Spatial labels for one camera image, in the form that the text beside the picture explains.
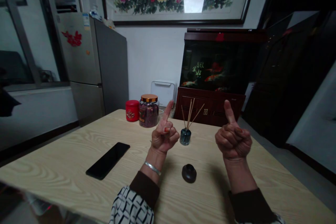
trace reed diffuser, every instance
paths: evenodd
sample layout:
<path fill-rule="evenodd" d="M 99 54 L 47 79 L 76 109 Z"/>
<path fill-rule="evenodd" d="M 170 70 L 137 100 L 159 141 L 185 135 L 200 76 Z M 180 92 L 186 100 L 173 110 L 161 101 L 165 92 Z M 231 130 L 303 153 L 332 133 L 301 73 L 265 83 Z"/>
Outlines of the reed diffuser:
<path fill-rule="evenodd" d="M 185 146 L 190 144 L 191 131 L 189 130 L 189 127 L 194 122 L 194 120 L 196 119 L 196 117 L 198 116 L 200 111 L 202 110 L 203 106 L 205 105 L 205 104 L 202 105 L 202 107 L 200 108 L 200 110 L 198 111 L 196 116 L 194 117 L 193 121 L 190 123 L 191 113 L 192 113 L 193 108 L 194 108 L 194 102 L 195 102 L 195 98 L 194 98 L 194 100 L 190 100 L 190 108 L 189 108 L 189 113 L 188 113 L 187 125 L 186 125 L 186 122 L 185 122 L 185 119 L 184 119 L 183 107 L 181 105 L 183 122 L 184 122 L 184 129 L 181 130 L 180 143 L 182 145 L 185 145 Z"/>

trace fish tank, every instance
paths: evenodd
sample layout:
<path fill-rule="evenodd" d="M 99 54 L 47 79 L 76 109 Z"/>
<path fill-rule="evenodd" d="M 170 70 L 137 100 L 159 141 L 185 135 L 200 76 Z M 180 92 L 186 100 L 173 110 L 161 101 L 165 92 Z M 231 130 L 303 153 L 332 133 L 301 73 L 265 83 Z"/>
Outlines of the fish tank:
<path fill-rule="evenodd" d="M 185 40 L 180 87 L 245 94 L 261 43 Z"/>

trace gold lid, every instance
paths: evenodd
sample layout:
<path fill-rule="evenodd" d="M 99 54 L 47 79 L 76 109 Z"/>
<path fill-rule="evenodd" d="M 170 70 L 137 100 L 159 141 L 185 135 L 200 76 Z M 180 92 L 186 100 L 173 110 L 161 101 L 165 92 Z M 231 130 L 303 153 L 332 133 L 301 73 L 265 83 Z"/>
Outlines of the gold lid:
<path fill-rule="evenodd" d="M 158 96 L 155 94 L 143 94 L 141 96 L 141 100 L 143 102 L 156 102 L 158 100 Z"/>

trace hand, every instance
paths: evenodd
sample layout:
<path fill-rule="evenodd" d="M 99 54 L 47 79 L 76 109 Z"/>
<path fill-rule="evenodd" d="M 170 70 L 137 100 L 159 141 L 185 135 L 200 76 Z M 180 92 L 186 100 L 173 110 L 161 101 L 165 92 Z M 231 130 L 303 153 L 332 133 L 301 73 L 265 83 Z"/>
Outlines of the hand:
<path fill-rule="evenodd" d="M 170 101 L 163 112 L 161 121 L 152 132 L 152 147 L 154 150 L 166 154 L 180 138 L 180 134 L 173 127 L 173 123 L 167 121 L 174 101 Z"/>
<path fill-rule="evenodd" d="M 216 144 L 224 159 L 235 161 L 245 158 L 251 150 L 251 135 L 248 130 L 239 128 L 228 100 L 224 102 L 224 110 L 229 123 L 216 133 Z"/>

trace gray refrigerator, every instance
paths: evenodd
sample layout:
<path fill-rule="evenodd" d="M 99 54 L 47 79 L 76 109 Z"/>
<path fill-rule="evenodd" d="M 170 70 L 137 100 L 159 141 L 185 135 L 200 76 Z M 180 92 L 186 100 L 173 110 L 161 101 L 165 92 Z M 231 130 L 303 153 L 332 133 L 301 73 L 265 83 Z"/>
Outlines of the gray refrigerator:
<path fill-rule="evenodd" d="M 124 109 L 126 38 L 87 13 L 58 14 L 57 23 L 80 126 Z"/>

